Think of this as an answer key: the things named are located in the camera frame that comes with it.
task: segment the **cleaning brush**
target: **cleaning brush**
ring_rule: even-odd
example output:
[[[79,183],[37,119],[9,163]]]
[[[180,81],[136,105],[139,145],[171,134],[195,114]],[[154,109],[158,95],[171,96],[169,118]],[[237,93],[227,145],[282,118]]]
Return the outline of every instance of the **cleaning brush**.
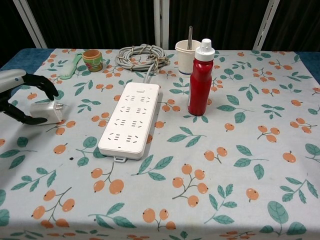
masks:
[[[82,53],[75,55],[72,62],[66,63],[60,71],[60,78],[63,80],[70,79],[77,69],[77,64],[82,58]]]

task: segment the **white bottle cap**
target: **white bottle cap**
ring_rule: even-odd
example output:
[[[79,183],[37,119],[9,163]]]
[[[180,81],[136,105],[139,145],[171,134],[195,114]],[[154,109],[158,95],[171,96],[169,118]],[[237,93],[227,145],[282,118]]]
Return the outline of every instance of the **white bottle cap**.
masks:
[[[210,62],[215,57],[215,50],[211,47],[211,40],[205,38],[201,42],[201,46],[195,49],[194,57],[195,59],[202,62]]]

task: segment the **robotic hand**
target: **robotic hand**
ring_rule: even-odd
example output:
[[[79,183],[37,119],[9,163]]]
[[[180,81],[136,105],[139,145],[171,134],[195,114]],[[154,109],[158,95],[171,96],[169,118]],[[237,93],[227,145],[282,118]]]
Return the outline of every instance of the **robotic hand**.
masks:
[[[38,76],[26,73],[23,69],[11,69],[0,71],[0,112],[19,122],[29,125],[42,124],[47,121],[44,117],[31,117],[24,114],[23,111],[8,103],[11,98],[11,91],[20,85],[34,86],[44,91],[50,100],[59,93],[54,84],[44,76]]]

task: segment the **white power strip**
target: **white power strip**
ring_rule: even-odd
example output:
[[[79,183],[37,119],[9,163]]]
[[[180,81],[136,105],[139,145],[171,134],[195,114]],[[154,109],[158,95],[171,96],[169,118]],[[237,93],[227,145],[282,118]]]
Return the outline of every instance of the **white power strip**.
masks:
[[[148,133],[159,96],[159,85],[130,82],[116,105],[98,147],[114,161],[139,160],[144,154]]]

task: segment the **coiled cable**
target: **coiled cable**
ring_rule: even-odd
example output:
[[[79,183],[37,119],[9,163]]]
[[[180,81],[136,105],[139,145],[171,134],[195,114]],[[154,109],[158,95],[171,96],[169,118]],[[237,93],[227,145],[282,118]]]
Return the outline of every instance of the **coiled cable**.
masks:
[[[130,61],[131,57],[140,54],[149,54],[146,63],[133,64]],[[130,71],[147,71],[143,79],[144,83],[149,83],[147,79],[153,69],[154,72],[157,72],[159,68],[170,64],[169,58],[167,58],[165,51],[161,47],[147,44],[121,48],[115,57],[115,62]]]

